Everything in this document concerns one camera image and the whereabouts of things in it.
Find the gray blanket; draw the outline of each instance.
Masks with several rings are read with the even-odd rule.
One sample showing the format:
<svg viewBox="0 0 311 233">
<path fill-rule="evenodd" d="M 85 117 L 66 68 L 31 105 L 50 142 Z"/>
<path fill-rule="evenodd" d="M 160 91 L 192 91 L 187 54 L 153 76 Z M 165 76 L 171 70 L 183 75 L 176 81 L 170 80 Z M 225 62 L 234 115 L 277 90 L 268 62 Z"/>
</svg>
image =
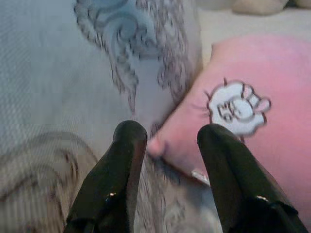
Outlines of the gray blanket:
<svg viewBox="0 0 311 233">
<path fill-rule="evenodd" d="M 0 232 L 61 232 L 117 124 L 160 127 L 201 68 L 194 4 L 0 1 Z M 146 157 L 135 232 L 207 231 L 210 190 Z"/>
</svg>

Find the pink pillow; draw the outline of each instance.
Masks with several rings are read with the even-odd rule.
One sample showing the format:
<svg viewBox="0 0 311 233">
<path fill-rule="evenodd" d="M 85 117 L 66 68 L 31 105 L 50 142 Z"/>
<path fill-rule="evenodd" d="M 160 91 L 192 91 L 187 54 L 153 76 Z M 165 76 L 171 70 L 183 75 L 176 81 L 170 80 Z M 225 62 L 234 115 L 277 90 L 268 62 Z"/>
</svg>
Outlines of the pink pillow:
<svg viewBox="0 0 311 233">
<path fill-rule="evenodd" d="M 148 151 L 189 176 L 207 176 L 196 138 L 209 123 L 245 142 L 311 231 L 311 43 L 251 35 L 214 45 L 211 62 Z"/>
</svg>

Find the white floor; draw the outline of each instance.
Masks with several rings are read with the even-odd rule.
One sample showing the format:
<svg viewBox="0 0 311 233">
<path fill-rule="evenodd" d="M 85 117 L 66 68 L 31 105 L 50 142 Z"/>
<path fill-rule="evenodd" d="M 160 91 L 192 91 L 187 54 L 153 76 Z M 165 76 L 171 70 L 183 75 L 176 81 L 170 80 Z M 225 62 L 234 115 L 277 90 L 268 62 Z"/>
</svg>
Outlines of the white floor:
<svg viewBox="0 0 311 233">
<path fill-rule="evenodd" d="M 207 4 L 210 3 L 206 1 L 205 4 L 204 1 L 198 0 L 204 65 L 210 60 L 211 45 L 233 36 L 276 33 L 294 35 L 311 41 L 311 10 L 288 8 L 276 15 L 259 17 L 237 15 L 229 8 L 223 9 L 224 4 L 220 10 L 211 10 Z"/>
</svg>

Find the white sheep embroidery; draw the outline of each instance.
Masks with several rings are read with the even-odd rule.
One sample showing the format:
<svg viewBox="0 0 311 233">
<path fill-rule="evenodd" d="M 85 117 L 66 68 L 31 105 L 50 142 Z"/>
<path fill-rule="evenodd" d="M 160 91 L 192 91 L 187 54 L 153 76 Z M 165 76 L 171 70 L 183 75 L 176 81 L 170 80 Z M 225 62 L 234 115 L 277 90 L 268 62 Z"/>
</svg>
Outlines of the white sheep embroidery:
<svg viewBox="0 0 311 233">
<path fill-rule="evenodd" d="M 239 137 L 252 135 L 266 124 L 271 101 L 260 98 L 253 87 L 232 81 L 216 87 L 207 103 L 210 123 L 222 125 Z"/>
</svg>

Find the pink fabric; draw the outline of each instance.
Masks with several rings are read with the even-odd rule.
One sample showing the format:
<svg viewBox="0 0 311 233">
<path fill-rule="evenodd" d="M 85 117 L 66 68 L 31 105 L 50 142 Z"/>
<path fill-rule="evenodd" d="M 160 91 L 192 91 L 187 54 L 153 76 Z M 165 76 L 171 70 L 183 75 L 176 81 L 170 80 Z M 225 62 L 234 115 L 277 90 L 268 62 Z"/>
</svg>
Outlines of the pink fabric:
<svg viewBox="0 0 311 233">
<path fill-rule="evenodd" d="M 311 231 L 311 43 L 251 35 L 214 45 L 148 150 L 187 175 L 195 168 L 207 175 L 196 137 L 210 122 L 245 141 Z"/>
</svg>

